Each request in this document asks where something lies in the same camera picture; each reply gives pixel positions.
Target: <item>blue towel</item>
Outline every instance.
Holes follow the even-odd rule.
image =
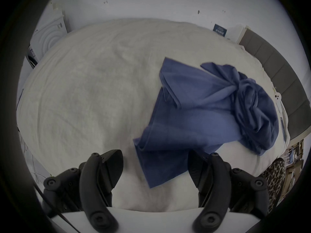
[[[133,140],[150,188],[185,172],[190,149],[212,153],[238,140],[262,155],[278,136],[274,103],[255,80],[230,65],[201,67],[164,59],[149,125]]]

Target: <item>blue sticker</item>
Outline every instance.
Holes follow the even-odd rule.
[[[223,28],[223,27],[220,27],[220,26],[217,25],[217,24],[215,24],[213,31],[216,32],[217,34],[223,36],[223,37],[224,37],[225,34],[227,33],[227,29],[225,29],[225,28]]]

